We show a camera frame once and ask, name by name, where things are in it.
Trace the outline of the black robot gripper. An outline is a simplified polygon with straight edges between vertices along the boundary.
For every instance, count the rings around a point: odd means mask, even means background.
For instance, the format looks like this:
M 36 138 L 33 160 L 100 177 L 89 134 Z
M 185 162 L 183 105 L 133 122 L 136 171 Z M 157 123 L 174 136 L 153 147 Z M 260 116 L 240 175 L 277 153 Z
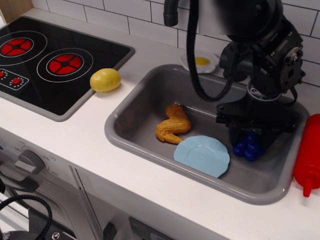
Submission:
M 259 101 L 249 94 L 240 100 L 219 104 L 216 122 L 228 127 L 231 145 L 240 141 L 242 129 L 262 129 L 259 146 L 267 150 L 282 132 L 291 133 L 300 120 L 300 115 L 280 105 L 277 101 Z

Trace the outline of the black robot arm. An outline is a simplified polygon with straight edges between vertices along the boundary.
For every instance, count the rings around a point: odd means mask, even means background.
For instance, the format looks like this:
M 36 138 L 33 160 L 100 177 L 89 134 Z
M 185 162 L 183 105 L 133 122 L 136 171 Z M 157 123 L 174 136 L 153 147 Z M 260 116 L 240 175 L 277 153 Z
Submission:
M 234 82 L 249 78 L 243 98 L 217 106 L 216 122 L 228 127 L 228 138 L 237 145 L 246 129 L 261 132 L 260 146 L 270 147 L 278 135 L 295 130 L 298 113 L 283 94 L 298 96 L 302 82 L 302 38 L 284 16 L 279 0 L 214 0 L 214 17 L 231 39 L 221 55 L 226 84 L 222 99 Z

